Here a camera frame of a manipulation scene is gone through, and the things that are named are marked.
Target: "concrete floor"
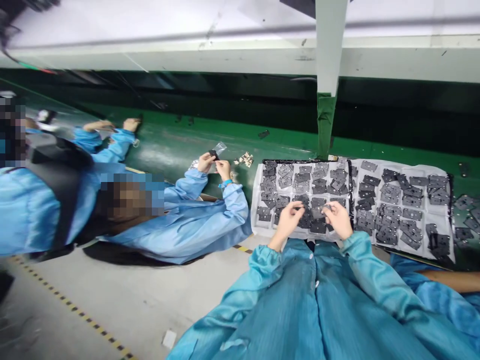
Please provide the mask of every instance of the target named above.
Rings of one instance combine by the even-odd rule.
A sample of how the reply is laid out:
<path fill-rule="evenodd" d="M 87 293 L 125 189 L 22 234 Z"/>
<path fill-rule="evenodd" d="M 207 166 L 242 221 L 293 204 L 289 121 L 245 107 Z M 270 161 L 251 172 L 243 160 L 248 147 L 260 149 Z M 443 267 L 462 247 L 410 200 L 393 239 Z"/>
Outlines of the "concrete floor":
<path fill-rule="evenodd" d="M 254 249 L 268 241 L 251 236 L 241 245 Z M 0 307 L 0 359 L 122 359 L 124 354 L 110 344 L 109 336 L 85 321 L 88 317 L 136 358 L 165 359 L 170 351 L 162 344 L 166 332 L 175 332 L 178 340 L 216 306 L 248 269 L 248 257 L 231 248 L 187 266 L 152 269 L 105 264 L 76 250 L 31 266 L 47 286 L 17 262 L 3 259 L 15 281 Z M 86 316 L 72 312 L 49 286 Z"/>

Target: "blue anti-static smock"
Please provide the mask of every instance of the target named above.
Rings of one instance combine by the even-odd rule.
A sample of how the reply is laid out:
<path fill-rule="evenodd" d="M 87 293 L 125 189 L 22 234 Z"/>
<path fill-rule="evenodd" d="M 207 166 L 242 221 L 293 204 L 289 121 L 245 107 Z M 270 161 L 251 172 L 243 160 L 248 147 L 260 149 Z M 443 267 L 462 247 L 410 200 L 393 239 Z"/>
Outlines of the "blue anti-static smock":
<path fill-rule="evenodd" d="M 124 159 L 134 134 L 117 129 L 115 143 L 92 154 L 95 166 L 82 174 L 75 215 L 68 243 L 87 223 L 95 206 L 97 192 L 105 175 L 124 171 L 116 162 Z M 75 130 L 74 142 L 88 152 L 95 151 L 102 140 L 97 132 Z M 0 256 L 46 251 L 50 249 L 59 214 L 59 202 L 42 180 L 22 168 L 0 174 Z M 134 174 L 137 181 L 148 182 L 145 174 Z M 224 200 L 195 201 L 207 183 L 207 175 L 196 169 L 174 187 L 152 191 L 152 203 L 164 200 L 166 216 L 138 224 L 106 241 L 143 251 L 145 255 L 182 264 L 203 254 L 225 250 L 247 238 L 251 233 L 249 211 L 242 186 L 229 185 Z M 158 189 L 146 183 L 146 189 Z"/>
<path fill-rule="evenodd" d="M 115 163 L 125 158 L 135 140 L 131 131 L 117 129 L 110 144 L 98 154 L 92 154 L 96 162 L 93 168 L 81 174 L 75 214 L 72 219 L 67 244 L 70 244 L 90 218 L 97 193 L 101 187 L 102 174 L 124 171 L 124 165 Z M 40 130 L 29 129 L 29 133 Z M 89 153 L 102 142 L 97 132 L 75 130 L 78 145 Z M 50 250 L 57 229 L 60 203 L 52 190 L 27 168 L 0 169 L 0 256 L 35 253 Z"/>
<path fill-rule="evenodd" d="M 473 360 L 468 339 L 425 308 L 355 232 L 342 250 L 289 239 L 258 246 L 250 270 L 197 321 L 168 360 Z"/>
<path fill-rule="evenodd" d="M 459 294 L 442 283 L 431 281 L 418 271 L 443 270 L 400 255 L 391 254 L 390 264 L 425 307 L 446 316 L 480 354 L 480 293 Z"/>

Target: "floor marking tape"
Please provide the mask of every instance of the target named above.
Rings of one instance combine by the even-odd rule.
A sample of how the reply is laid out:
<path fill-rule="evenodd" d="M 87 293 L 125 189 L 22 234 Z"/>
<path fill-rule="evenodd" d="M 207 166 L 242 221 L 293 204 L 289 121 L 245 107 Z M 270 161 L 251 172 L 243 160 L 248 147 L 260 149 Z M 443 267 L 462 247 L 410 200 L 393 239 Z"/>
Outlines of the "floor marking tape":
<path fill-rule="evenodd" d="M 48 281 L 46 281 L 40 274 L 35 271 L 29 265 L 26 265 L 23 259 L 19 256 L 12 256 L 10 258 L 12 262 L 20 266 L 27 274 L 30 274 L 34 279 L 37 279 L 40 284 L 42 284 L 45 288 L 47 288 L 56 298 L 58 298 L 63 304 L 65 304 L 72 313 L 77 314 L 80 319 L 85 321 L 87 324 L 90 325 L 93 329 L 96 330 L 97 333 L 103 336 L 105 340 L 107 340 L 115 349 L 117 349 L 123 359 L 130 359 L 130 360 L 138 360 L 136 356 L 134 356 L 130 350 L 123 346 L 116 338 L 112 336 L 107 330 L 101 327 L 98 323 L 96 323 L 90 316 L 88 316 L 85 311 L 81 310 L 78 306 L 76 306 L 73 302 L 71 302 L 65 295 L 63 295 L 60 291 L 58 291 L 54 286 L 52 286 Z"/>

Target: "person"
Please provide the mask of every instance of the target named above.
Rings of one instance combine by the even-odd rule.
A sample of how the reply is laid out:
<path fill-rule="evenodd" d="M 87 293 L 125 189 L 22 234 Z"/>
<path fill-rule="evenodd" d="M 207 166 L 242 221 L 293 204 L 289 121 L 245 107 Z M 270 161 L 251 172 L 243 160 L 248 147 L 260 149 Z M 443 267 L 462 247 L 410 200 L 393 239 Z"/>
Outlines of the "person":
<path fill-rule="evenodd" d="M 479 359 L 462 333 L 373 255 L 346 209 L 328 205 L 323 212 L 340 249 L 321 241 L 311 251 L 292 238 L 284 244 L 305 212 L 291 202 L 269 245 L 253 251 L 249 271 L 167 359 Z"/>
<path fill-rule="evenodd" d="M 445 271 L 393 253 L 390 264 L 423 305 L 444 315 L 480 354 L 480 272 Z"/>
<path fill-rule="evenodd" d="M 127 119 L 123 130 L 111 135 L 114 142 L 98 153 L 102 141 L 95 130 L 114 131 L 113 124 L 97 121 L 75 130 L 73 142 L 91 153 L 95 168 L 82 175 L 68 244 L 101 237 L 84 249 L 88 256 L 114 264 L 161 266 L 184 264 L 246 239 L 252 232 L 248 204 L 242 186 L 230 179 L 228 161 L 216 162 L 223 180 L 223 200 L 216 202 L 196 201 L 215 160 L 209 153 L 200 157 L 198 168 L 165 189 L 150 174 L 126 174 L 119 162 L 135 141 L 138 125 L 138 120 Z M 0 256 L 49 250 L 58 201 L 28 169 L 0 171 L 0 211 L 6 214 L 0 218 L 5 229 Z"/>

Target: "wristband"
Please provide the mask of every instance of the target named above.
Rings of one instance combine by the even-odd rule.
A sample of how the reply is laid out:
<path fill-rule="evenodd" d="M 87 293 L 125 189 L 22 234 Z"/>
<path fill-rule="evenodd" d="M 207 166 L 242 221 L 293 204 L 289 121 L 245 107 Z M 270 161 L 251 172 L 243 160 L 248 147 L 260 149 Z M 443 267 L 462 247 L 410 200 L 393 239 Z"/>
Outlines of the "wristband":
<path fill-rule="evenodd" d="M 233 184 L 232 179 L 225 180 L 224 182 L 222 182 L 221 184 L 219 184 L 218 187 L 219 187 L 220 189 L 224 189 L 224 188 L 227 187 L 228 184 Z"/>

